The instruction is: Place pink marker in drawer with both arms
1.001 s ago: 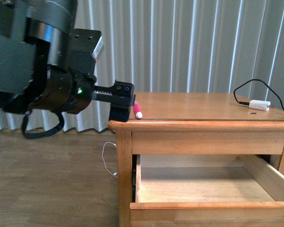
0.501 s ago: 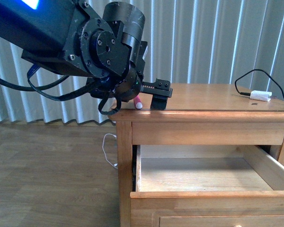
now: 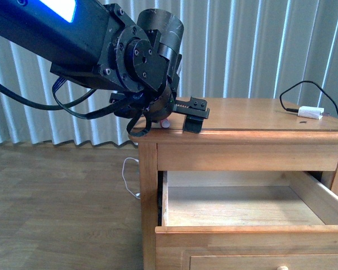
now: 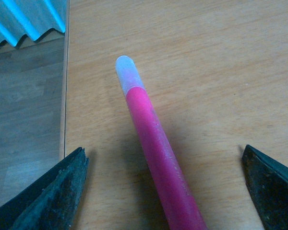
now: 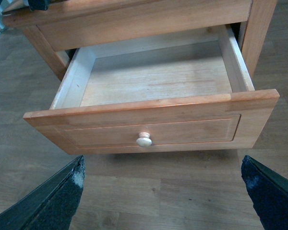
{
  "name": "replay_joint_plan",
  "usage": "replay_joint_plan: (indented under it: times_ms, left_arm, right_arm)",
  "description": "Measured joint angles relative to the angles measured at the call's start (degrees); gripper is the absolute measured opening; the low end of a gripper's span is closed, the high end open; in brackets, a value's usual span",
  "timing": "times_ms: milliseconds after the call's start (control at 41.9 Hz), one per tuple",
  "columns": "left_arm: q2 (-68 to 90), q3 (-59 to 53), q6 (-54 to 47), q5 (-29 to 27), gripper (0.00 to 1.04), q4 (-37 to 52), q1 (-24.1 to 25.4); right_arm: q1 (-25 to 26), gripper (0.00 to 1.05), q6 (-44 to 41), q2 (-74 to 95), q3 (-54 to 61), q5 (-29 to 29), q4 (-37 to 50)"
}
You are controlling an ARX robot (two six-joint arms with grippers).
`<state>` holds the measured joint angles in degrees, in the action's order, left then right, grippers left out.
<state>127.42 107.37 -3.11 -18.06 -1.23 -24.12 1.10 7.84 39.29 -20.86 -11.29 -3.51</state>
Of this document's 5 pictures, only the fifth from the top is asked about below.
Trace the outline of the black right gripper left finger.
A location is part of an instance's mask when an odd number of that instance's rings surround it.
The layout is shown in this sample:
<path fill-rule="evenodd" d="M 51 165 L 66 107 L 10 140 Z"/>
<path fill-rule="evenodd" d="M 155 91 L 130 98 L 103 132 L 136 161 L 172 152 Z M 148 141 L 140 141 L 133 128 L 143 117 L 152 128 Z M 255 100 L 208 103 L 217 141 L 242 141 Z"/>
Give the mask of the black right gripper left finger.
<path fill-rule="evenodd" d="M 78 156 L 0 214 L 0 230 L 67 230 L 84 190 L 85 162 Z"/>

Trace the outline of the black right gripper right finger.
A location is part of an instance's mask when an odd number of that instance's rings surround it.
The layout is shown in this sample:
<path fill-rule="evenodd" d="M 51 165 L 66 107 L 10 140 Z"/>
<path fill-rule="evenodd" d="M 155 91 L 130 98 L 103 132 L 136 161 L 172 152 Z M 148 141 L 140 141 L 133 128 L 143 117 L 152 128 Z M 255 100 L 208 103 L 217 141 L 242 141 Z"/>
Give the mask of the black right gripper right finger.
<path fill-rule="evenodd" d="M 288 230 L 288 179 L 246 155 L 241 174 L 265 230 Z"/>

